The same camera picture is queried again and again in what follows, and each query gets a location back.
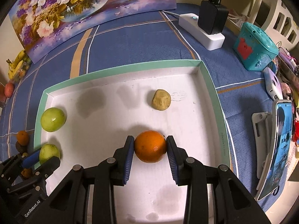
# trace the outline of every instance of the toy box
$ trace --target toy box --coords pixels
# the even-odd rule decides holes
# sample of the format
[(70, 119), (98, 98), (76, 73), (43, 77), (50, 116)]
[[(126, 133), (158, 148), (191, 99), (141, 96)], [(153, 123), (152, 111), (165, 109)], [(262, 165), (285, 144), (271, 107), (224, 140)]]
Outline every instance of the toy box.
[(278, 55), (278, 48), (259, 27), (245, 22), (234, 50), (249, 71), (262, 71)]

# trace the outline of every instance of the orange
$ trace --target orange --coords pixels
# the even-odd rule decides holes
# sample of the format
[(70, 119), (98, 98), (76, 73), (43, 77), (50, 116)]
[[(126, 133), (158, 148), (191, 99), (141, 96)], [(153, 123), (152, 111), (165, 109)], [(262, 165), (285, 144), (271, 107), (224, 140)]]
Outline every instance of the orange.
[(134, 142), (136, 156), (143, 162), (154, 163), (166, 153), (166, 141), (157, 131), (148, 130), (139, 134)]
[(17, 140), (21, 146), (27, 146), (29, 143), (29, 135), (26, 131), (21, 130), (17, 133)]
[(21, 175), (24, 178), (29, 179), (32, 176), (32, 169), (31, 168), (24, 168), (23, 171), (21, 172)]

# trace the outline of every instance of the flower painting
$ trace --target flower painting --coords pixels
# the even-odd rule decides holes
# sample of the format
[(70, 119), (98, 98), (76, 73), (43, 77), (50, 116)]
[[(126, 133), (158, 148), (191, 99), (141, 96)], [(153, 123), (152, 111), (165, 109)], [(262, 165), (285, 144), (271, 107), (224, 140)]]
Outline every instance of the flower painting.
[(156, 10), (175, 9), (176, 0), (18, 0), (9, 12), (31, 60), (98, 24)]

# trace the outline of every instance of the phone holder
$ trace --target phone holder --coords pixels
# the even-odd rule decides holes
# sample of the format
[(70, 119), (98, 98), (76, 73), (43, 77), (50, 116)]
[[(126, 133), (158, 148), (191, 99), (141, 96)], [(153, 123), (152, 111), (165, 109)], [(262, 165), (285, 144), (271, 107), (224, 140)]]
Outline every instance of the phone holder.
[(257, 148), (257, 178), (260, 179), (269, 156), (272, 137), (272, 113), (262, 112), (252, 115), (255, 145)]

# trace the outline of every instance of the orange stripe on sheet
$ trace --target orange stripe on sheet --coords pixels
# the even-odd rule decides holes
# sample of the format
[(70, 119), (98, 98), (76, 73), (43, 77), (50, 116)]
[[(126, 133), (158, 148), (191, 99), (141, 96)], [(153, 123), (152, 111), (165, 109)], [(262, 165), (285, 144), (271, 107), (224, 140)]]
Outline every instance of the orange stripe on sheet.
[(175, 35), (178, 37), (178, 39), (181, 41), (181, 43), (189, 50), (191, 56), (192, 56), (192, 59), (195, 60), (195, 56), (192, 52), (192, 50), (185, 44), (185, 42), (180, 38), (180, 36), (177, 34), (177, 32), (175, 31), (175, 29), (171, 26), (171, 24), (169, 23), (169, 21), (164, 17), (163, 13), (161, 13), (159, 11), (159, 13), (161, 14), (162, 18), (166, 21), (166, 23), (168, 24), (168, 26), (172, 29), (172, 31), (175, 33)]
[(85, 31), (74, 53), (71, 65), (70, 79), (79, 76), (82, 51), (84, 49), (87, 39), (89, 38), (90, 33), (92, 32), (92, 29), (93, 28), (90, 28)]
[(231, 88), (228, 88), (228, 89), (220, 90), (217, 93), (218, 94), (220, 94), (220, 93), (226, 93), (226, 92), (229, 92), (229, 91), (232, 91), (232, 90), (236, 90), (236, 89), (240, 89), (240, 88), (244, 88), (244, 87), (250, 87), (250, 86), (253, 86), (253, 85), (256, 85), (256, 84), (260, 84), (262, 81), (263, 80), (260, 80), (260, 81), (257, 81), (257, 82), (253, 82), (253, 83), (250, 83), (250, 84), (246, 84), (246, 85), (242, 85), (242, 86), (231, 87)]

